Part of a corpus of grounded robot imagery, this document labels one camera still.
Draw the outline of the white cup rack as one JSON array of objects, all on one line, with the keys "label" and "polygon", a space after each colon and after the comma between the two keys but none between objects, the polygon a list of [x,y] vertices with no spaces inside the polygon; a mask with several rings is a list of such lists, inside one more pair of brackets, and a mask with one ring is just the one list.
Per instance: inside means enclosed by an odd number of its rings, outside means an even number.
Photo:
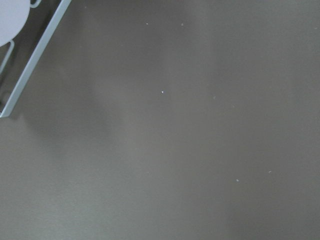
[{"label": "white cup rack", "polygon": [[13,112],[69,0],[0,2],[0,116]]}]

